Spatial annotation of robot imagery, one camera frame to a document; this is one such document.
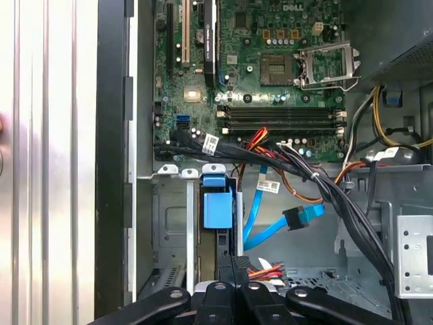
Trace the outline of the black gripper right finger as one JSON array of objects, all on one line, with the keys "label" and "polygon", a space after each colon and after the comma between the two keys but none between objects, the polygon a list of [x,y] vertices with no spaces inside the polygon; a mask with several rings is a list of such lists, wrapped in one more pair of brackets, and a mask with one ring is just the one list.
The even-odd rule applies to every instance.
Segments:
[{"label": "black gripper right finger", "polygon": [[323,288],[295,286],[284,296],[250,272],[246,256],[233,257],[240,324],[384,324],[385,317],[335,298]]}]

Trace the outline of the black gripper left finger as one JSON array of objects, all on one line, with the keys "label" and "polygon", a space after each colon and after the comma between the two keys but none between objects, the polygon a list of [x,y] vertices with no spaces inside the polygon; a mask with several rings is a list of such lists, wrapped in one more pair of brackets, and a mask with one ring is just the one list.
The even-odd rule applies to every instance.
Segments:
[{"label": "black gripper left finger", "polygon": [[232,324],[235,309],[235,257],[221,257],[215,281],[200,282],[191,294],[168,287],[102,316],[92,324]]}]

